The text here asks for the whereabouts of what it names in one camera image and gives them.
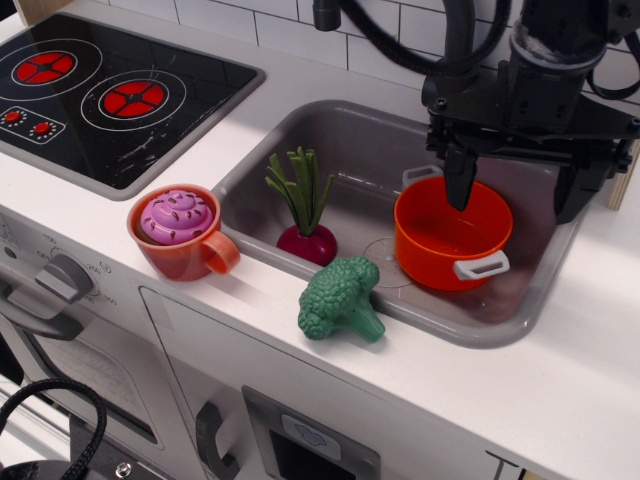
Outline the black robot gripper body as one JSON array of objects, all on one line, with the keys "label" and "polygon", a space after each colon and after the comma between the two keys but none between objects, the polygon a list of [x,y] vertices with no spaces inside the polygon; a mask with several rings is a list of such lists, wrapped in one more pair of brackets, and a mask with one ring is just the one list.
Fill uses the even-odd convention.
[{"label": "black robot gripper body", "polygon": [[430,103],[427,148],[452,176],[468,174],[478,156],[555,164],[575,176],[626,171],[639,120],[608,103],[639,86],[595,85],[593,72],[606,52],[513,48],[489,85]]}]

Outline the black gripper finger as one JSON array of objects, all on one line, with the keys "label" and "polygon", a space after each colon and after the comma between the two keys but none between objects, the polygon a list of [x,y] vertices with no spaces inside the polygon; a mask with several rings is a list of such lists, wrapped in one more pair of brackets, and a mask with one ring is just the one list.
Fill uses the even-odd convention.
[{"label": "black gripper finger", "polygon": [[469,203],[477,173],[478,154],[474,150],[450,143],[444,161],[444,178],[448,203],[464,211]]},{"label": "black gripper finger", "polygon": [[606,163],[587,161],[562,167],[554,191],[554,212],[558,225],[573,221],[606,180]]}]

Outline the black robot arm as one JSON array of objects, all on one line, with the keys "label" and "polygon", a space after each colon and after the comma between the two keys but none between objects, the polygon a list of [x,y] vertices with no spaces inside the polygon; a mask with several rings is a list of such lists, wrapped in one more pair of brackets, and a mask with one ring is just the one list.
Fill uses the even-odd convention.
[{"label": "black robot arm", "polygon": [[582,93],[610,43],[639,54],[636,1],[527,1],[511,56],[486,86],[429,105],[427,147],[444,162],[449,204],[466,209],[479,157],[556,165],[556,221],[572,221],[632,163],[639,119]]}]

